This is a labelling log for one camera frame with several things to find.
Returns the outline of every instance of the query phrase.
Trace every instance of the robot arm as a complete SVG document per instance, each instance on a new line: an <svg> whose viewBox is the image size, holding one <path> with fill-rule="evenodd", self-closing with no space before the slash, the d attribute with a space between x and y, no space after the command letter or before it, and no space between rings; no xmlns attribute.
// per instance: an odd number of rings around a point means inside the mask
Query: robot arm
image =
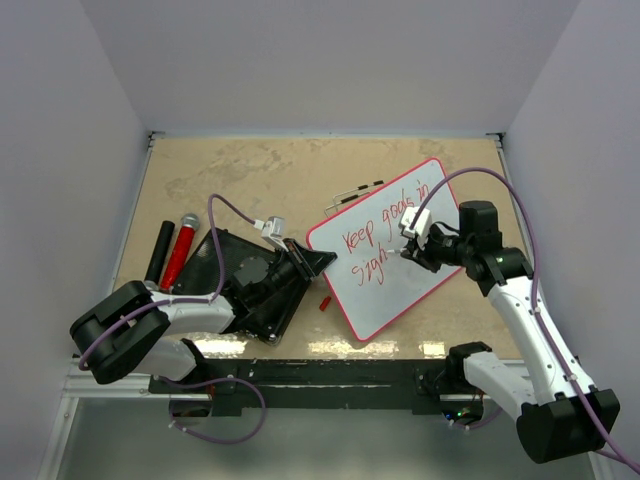
<svg viewBox="0 0 640 480"><path fill-rule="evenodd" d="M531 381L512 373L483 343L451 349L446 375L473 385L488 395L516 421L520 441L536 462L542 463L604 446L579 401L571 381L588 398L601 422L610 431L620 409L611 390L600 391L571 355L544 303L538 298L536 313L571 366L572 378L543 334L531 305L533 270L517 248L502 246L498 215L490 202L460 204L460 230L449 226L445 234L431 213L424 210L411 228L418 208L409 208L400 220L408 238L403 258L437 272L442 264L462 266L480 287L482 295L500 313L529 370Z"/></svg>
<svg viewBox="0 0 640 480"><path fill-rule="evenodd" d="M242 260L235 270L225 268L230 278L220 286L219 295L170 295L132 281L76 320L71 337L88 355L96 381L108 384L132 372L184 380L194 372L201 354L188 340L171 337L190 332L241 331L276 345L313 278L337 255L283 238L282 218L255 221L254 226L275 251L225 232L228 248L223 257ZM265 260L262 252L273 260ZM128 316L131 320L124 322Z"/></svg>

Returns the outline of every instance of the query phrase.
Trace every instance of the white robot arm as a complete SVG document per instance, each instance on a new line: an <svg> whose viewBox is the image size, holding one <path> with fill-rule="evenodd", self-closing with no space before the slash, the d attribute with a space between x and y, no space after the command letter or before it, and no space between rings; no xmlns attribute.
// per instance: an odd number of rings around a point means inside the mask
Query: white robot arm
<svg viewBox="0 0 640 480"><path fill-rule="evenodd" d="M542 299L532 304L533 270L519 249L502 246L493 204L464 202L459 210L460 228L446 226L456 232L447 235L428 210L421 212L414 225L418 208L407 209L399 224L408 239L401 255L432 272L442 264L464 267L509 327L531 380L514 374L481 342L452 348L447 376L490 395L516 421L520 441L536 462L602 448L604 439L576 388L587 397L607 431L620 409L615 394L596 388L572 356ZM571 378L564 373L563 362L570 365Z"/></svg>

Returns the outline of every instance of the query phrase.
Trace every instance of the red microphone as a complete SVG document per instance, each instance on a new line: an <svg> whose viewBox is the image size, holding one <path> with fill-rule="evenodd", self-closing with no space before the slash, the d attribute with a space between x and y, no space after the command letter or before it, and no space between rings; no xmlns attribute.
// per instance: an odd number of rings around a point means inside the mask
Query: red microphone
<svg viewBox="0 0 640 480"><path fill-rule="evenodd" d="M200 220L198 220L198 216L195 213L187 213L182 217L180 233L178 233L176 244L171 252L169 263L167 263L167 269L164 271L162 282L160 282L161 290L169 291L173 282L178 278L182 267L184 267L184 262L187 260L193 237L198 228L200 228Z"/></svg>

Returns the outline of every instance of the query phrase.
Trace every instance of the white wall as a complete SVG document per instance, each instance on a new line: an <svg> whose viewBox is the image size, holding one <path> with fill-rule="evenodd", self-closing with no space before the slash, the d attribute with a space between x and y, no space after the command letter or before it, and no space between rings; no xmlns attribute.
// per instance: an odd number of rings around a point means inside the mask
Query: white wall
<svg viewBox="0 0 640 480"><path fill-rule="evenodd" d="M504 131L578 0L82 0L145 125Z"/></svg>
<svg viewBox="0 0 640 480"><path fill-rule="evenodd" d="M551 312L640 460L640 2L583 0L507 132ZM617 467L618 478L635 478Z"/></svg>
<svg viewBox="0 0 640 480"><path fill-rule="evenodd" d="M0 7L0 478L33 478L104 295L144 129L77 0Z"/></svg>

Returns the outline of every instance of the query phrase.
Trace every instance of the purple cable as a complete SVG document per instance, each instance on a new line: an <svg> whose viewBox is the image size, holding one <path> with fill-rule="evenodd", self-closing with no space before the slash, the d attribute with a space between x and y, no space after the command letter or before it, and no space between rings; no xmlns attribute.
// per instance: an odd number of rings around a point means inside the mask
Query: purple cable
<svg viewBox="0 0 640 480"><path fill-rule="evenodd" d="M225 271L224 271L224 258L222 257L222 250L220 248L220 240L218 239L218 232L216 231L216 223L213 220L213 200L215 198L224 202L229 208L231 208L231 210L233 210L235 213L237 213L240 217L242 217L247 222L251 224L255 223L255 220L247 217L244 213L242 213L240 210L234 207L223 196L218 195L217 193L213 193L211 194L211 196L209 196L209 201L207 203L207 210L209 213L209 224L211 225L211 236L213 237L213 245L215 246L215 249L216 249L216 256L218 257L218 265L220 267L220 281L218 282L218 286L216 287L215 292L213 292L213 294L209 298L176 297L172 301L160 300L158 302L147 303L146 305L143 305L142 307L135 309L133 312L131 312L128 315L125 315L120 320L118 320L113 325L111 325L109 328L107 328L98 338L95 339L95 341L91 345L89 345L89 348L87 348L82 354L82 356L80 357L79 365L78 365L78 368L80 370L83 370L83 371L89 370L89 367L87 366L87 360L89 359L91 354L95 352L96 348L98 348L100 344L104 342L118 328L122 327L125 323L129 322L130 320L133 320L141 313L144 313L147 310L151 310L152 308L169 305L172 302L173 303L211 303L218 297L218 295L220 295L220 292L222 291L222 286L224 285L224 282L225 282Z"/></svg>
<svg viewBox="0 0 640 480"><path fill-rule="evenodd" d="M246 387L248 387L249 389L251 389L253 391L253 393L256 394L256 396L258 397L258 400L260 400L260 420L258 420L258 423L256 424L256 426L253 428L253 430L251 430L249 433L247 433L246 435L243 435L242 437L239 438L234 438L231 440L227 440L224 438L216 438L216 437L211 437L209 435L205 435L204 433L200 433L197 432L195 430L192 430L190 428L185 427L184 425L178 423L175 419L175 417L173 416L173 408L171 408L169 410L169 418L171 419L171 422L173 424L175 424L179 430L181 430L184 433L188 433L191 436L194 436L196 438L199 438L200 440L205 440L207 442L211 442L211 443L217 443L217 444L221 444L221 445L235 445L237 443L242 443L246 440L249 440L251 437L253 437L256 433L258 433L260 431L260 429L262 428L262 425L264 425L264 421L267 418L267 405L264 401L264 397L262 396L262 394L260 393L260 390L258 390L256 388L255 385L247 382L246 380L243 380L241 378L216 378L214 380L208 380L206 382L201 382L201 383L194 383L191 385L182 385L180 383L174 382L172 380L169 380L168 378L164 378L164 377L160 377L160 379L162 381L164 381L167 385L170 385L172 387L175 388L184 388L184 389L193 389L193 388L202 388L202 387L206 387L208 385L215 385L216 383L226 383L226 382L235 382L235 383L239 383L241 385L244 385Z"/></svg>
<svg viewBox="0 0 640 480"><path fill-rule="evenodd" d="M475 430L477 428L482 428L484 427L486 424L492 422L493 420L495 420L496 418L498 418L498 416L502 413L502 409L497 406L497 408L495 409L495 411L491 412L487 418L481 418L479 421L472 423L471 425L469 425L469 430Z"/></svg>
<svg viewBox="0 0 640 480"><path fill-rule="evenodd" d="M560 363L560 366L562 367L562 370L563 370L564 374L567 376L567 378L572 378L573 373L571 372L571 367L569 366L569 364L565 361L564 357L562 356L562 353L560 352L560 349L558 348L558 345L556 345L556 342L553 340L553 337L551 336L551 333L549 332L549 329L547 328L547 326L546 326L546 324L544 322L544 319L542 318L542 315L540 315L540 312L538 311L538 282L540 281L540 264L539 264L539 261L538 261L538 244L537 244L536 237L535 237L535 235L533 233L531 220L529 219L529 215L527 214L527 211L524 208L524 204L522 202L522 199L518 196L518 194L516 193L516 191L513 188L513 186L502 175L494 172L493 170L490 170L490 169L484 168L484 167L463 168L462 170L458 170L457 172L454 172L454 173L452 173L450 175L447 175L445 178L443 178L440 182L438 182L436 184L436 186L433 188L433 190L431 190L429 192L427 197L420 204L420 207L418 208L418 212L416 213L416 216L414 217L413 222L411 222L410 228L413 229L415 227L415 224L418 221L418 217L420 216L420 214L422 213L424 208L427 206L427 203L433 198L435 193L443 185L449 183L449 181L451 181L452 179L454 179L455 177L457 177L459 175L462 175L464 173L470 173L470 172L486 173L486 174L491 175L492 177L495 177L498 180L500 180L504 184L504 186L507 187L509 192L511 193L511 196L513 197L515 202L518 204L518 208L520 208L520 212L522 213L522 218L524 219L524 223L525 223L525 226L527 228L527 233L529 234L529 239L531 240L531 256L533 257L533 268L534 269L533 269L533 280L532 280L532 284L531 284L531 307L532 307L532 309L534 311L534 316L535 316L535 319L536 319L536 321L538 323L538 326L540 327L540 330L542 331L542 334L544 335L545 339L547 340L547 343L551 347L551 350L553 351L554 355L558 359L558 362ZM585 410L587 411L587 414L591 418L591 421L595 425L596 429L598 430L600 435L602 435L602 438L605 440L605 442L607 442L609 444L609 446L615 452L615 455L617 455L617 457L614 458L614 454L611 454L609 452L598 452L598 453L601 453L602 455L604 455L606 457L613 458L614 460L616 460L618 462L626 464L635 473L640 475L640 464L636 463L629 456L627 456L627 454L622 451L622 449L613 440L613 438L611 438L611 435L609 435L609 432L607 432L606 428L604 428L604 425L602 425L602 422L598 418L598 415L596 415L596 412L591 407L591 404L589 403L589 400L587 400L587 397L584 395L584 393L582 393L582 390L580 389L580 386L578 385L578 382L576 382L575 380L570 380L570 384L573 387L573 389L575 390L576 394L578 395L578 398L580 399L580 402L582 403L582 405L584 406Z"/></svg>

